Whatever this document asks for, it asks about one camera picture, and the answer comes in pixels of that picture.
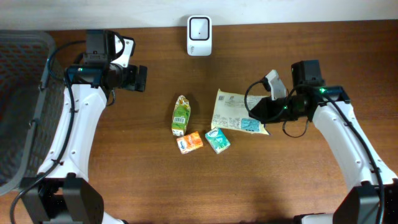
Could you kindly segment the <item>cream snack bag blue label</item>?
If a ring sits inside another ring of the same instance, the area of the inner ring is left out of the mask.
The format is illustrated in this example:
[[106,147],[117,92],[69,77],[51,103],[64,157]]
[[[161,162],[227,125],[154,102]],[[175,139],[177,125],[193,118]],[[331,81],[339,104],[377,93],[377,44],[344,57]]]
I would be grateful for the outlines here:
[[244,95],[228,93],[220,89],[216,96],[211,128],[269,135],[269,132],[260,121],[249,116],[244,104]]

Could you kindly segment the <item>teal tissue pack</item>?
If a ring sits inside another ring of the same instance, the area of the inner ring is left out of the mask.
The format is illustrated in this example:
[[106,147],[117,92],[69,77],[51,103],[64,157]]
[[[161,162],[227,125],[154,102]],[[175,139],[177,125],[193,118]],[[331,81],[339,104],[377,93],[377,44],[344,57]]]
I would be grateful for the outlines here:
[[217,154],[220,154],[231,145],[220,128],[214,128],[207,132],[205,138]]

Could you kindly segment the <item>yellow green snack packet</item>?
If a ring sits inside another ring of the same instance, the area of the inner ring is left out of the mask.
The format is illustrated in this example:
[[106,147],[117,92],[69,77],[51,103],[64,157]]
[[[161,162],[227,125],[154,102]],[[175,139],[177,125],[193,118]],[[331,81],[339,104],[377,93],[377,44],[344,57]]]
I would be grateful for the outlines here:
[[174,136],[185,135],[188,126],[188,121],[190,118],[190,113],[191,113],[191,107],[189,100],[185,96],[180,95],[177,98],[174,107],[174,112],[172,115],[171,128],[172,128],[172,134]]

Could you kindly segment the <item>orange tissue pack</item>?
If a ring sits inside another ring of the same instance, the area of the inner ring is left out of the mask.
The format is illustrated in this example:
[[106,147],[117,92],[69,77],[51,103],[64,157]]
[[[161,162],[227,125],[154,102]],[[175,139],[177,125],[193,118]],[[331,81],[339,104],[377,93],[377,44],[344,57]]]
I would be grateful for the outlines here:
[[181,154],[187,154],[203,147],[203,141],[199,132],[195,131],[194,133],[177,138],[177,146]]

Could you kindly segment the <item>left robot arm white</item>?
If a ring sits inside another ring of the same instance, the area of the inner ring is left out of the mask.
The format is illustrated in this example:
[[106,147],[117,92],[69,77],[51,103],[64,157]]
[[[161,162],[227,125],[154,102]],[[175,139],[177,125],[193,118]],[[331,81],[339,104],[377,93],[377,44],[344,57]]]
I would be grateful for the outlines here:
[[24,177],[9,219],[22,201],[33,223],[122,223],[104,210],[88,182],[96,127],[116,89],[143,92],[147,67],[131,65],[136,42],[111,30],[88,30],[86,50],[65,69],[63,108],[55,137],[35,177]]

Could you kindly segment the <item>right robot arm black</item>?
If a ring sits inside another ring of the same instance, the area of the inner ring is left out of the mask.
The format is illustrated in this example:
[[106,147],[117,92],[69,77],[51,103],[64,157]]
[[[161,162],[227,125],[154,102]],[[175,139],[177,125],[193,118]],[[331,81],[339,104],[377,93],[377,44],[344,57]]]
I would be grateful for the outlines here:
[[333,213],[297,215],[294,223],[397,223],[397,175],[383,162],[356,119],[342,86],[328,86],[318,60],[292,64],[287,90],[275,70],[258,83],[270,93],[248,115],[262,124],[306,117],[326,139],[348,188]]

